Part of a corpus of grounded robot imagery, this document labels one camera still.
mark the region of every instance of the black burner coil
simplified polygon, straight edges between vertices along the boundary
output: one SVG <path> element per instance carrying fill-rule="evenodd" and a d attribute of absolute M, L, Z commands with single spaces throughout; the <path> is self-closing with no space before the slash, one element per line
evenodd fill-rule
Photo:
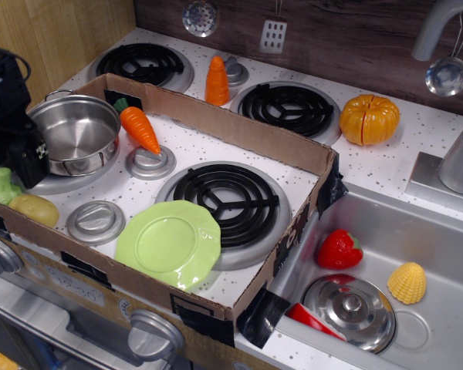
<path fill-rule="evenodd" d="M 320 94 L 299 86 L 257 85 L 240 105 L 243 116 L 282 127 L 306 137 L 324 130 L 333 106 Z"/>
<path fill-rule="evenodd" d="M 156 86 L 183 71 L 184 63 L 177 54 L 164 46 L 149 43 L 119 46 L 108 52 L 96 67 L 97 76 L 114 73 Z"/>
<path fill-rule="evenodd" d="M 234 200 L 222 199 L 230 193 Z M 279 205 L 278 196 L 257 173 L 228 164 L 190 169 L 178 181 L 174 200 L 209 210 L 221 228 L 222 247 L 246 247 L 265 235 Z"/>

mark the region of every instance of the faucet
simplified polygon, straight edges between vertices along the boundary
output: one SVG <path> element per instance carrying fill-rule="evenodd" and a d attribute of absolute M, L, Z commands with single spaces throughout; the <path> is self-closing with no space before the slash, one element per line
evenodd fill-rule
<path fill-rule="evenodd" d="M 429 60 L 446 23 L 463 12 L 463 0 L 439 0 L 428 13 L 411 55 Z M 463 211 L 463 132 L 443 159 L 419 153 L 406 193 Z"/>
<path fill-rule="evenodd" d="M 429 60 L 438 44 L 444 26 L 455 15 L 463 12 L 463 0 L 439 0 L 434 4 L 418 34 L 411 56 Z"/>

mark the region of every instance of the orange toy carrot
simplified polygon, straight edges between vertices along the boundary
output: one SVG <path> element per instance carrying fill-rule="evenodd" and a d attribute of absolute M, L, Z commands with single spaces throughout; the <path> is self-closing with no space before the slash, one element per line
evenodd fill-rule
<path fill-rule="evenodd" d="M 154 154 L 161 153 L 160 144 L 146 113 L 136 106 L 128 106 L 125 98 L 118 99 L 113 106 L 120 112 L 122 127 L 129 135 L 145 150 L 149 150 Z"/>
<path fill-rule="evenodd" d="M 204 100 L 215 106 L 223 106 L 230 100 L 225 63 L 218 55 L 211 59 L 209 65 Z"/>

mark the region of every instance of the oven door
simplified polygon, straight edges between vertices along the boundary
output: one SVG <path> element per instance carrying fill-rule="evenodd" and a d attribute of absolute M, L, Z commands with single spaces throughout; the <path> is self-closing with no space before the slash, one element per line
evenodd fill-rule
<path fill-rule="evenodd" d="M 8 355 L 15 348 L 12 359 L 28 370 L 169 370 L 189 369 L 191 364 L 174 355 L 153 362 L 143 362 L 135 355 L 128 355 L 123 348 L 116 351 L 113 342 L 119 332 L 104 335 L 105 343 L 87 338 L 76 331 L 76 309 L 65 310 L 29 291 L 0 278 L 0 328 L 5 330 L 10 342 L 1 350 Z M 107 323 L 99 317 L 100 331 L 106 333 Z M 93 317 L 89 325 L 96 327 Z"/>

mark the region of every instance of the stainless steel pot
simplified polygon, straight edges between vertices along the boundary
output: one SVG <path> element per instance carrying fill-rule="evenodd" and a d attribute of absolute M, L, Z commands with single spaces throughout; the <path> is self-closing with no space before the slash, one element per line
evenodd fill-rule
<path fill-rule="evenodd" d="M 101 99 L 85 95 L 46 99 L 28 115 L 45 139 L 51 173 L 89 175 L 117 152 L 120 116 Z"/>

